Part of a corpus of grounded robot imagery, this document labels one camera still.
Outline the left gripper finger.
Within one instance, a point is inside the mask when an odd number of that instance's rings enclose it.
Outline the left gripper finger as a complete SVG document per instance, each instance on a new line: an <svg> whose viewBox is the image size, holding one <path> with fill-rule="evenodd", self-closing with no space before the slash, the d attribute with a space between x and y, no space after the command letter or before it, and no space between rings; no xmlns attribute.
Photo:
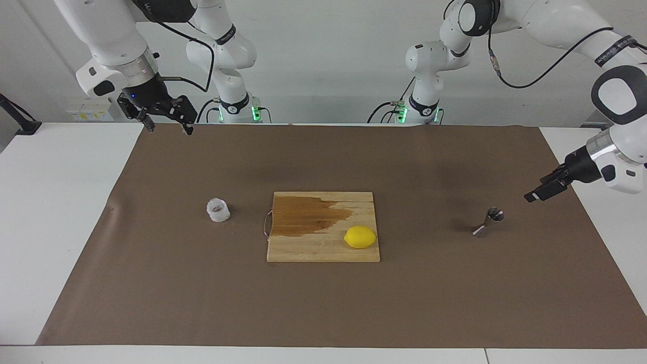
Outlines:
<svg viewBox="0 0 647 364"><path fill-rule="evenodd" d="M566 191L568 186L568 179L540 179L540 185L526 193L524 199L529 203L537 200L546 201Z"/></svg>
<svg viewBox="0 0 647 364"><path fill-rule="evenodd" d="M564 164L560 164L555 168L552 172L548 173L548 175L543 176L540 178L541 184L549 184L553 180L562 180L564 177L567 175L567 168Z"/></svg>

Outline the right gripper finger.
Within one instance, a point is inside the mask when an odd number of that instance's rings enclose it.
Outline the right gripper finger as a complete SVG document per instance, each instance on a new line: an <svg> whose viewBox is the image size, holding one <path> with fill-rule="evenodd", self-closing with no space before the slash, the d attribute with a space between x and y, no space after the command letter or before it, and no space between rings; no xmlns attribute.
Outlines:
<svg viewBox="0 0 647 364"><path fill-rule="evenodd" d="M186 95L164 101L164 111L169 120L173 120L182 126L185 134L191 136L194 133L197 111Z"/></svg>
<svg viewBox="0 0 647 364"><path fill-rule="evenodd" d="M117 104L120 106L123 115L125 115L126 118L136 120L141 123L148 132L154 131L155 123L150 118L146 107L136 106L125 93L120 93L117 98Z"/></svg>

